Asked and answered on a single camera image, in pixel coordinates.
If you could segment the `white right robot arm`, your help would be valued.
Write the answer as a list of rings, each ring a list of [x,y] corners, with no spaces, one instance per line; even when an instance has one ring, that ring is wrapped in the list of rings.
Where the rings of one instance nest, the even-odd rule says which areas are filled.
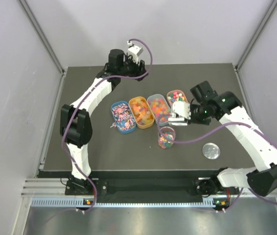
[[[223,193],[228,187],[249,188],[265,197],[277,188],[277,147],[265,139],[249,117],[242,102],[232,92],[218,94],[207,81],[191,88],[196,105],[191,106],[191,121],[207,124],[211,118],[226,127],[242,145],[254,163],[252,168],[219,170],[210,182],[213,192]]]

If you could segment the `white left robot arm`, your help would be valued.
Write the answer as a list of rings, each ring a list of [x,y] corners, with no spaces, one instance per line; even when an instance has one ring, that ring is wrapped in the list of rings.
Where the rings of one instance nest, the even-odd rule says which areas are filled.
[[[70,105],[63,105],[60,117],[62,147],[69,154],[72,172],[68,193],[95,193],[90,179],[88,143],[92,137],[91,115],[99,103],[121,82],[123,77],[141,81],[146,75],[145,62],[139,59],[143,49],[130,46],[127,52],[112,49],[105,64],[90,87]]]

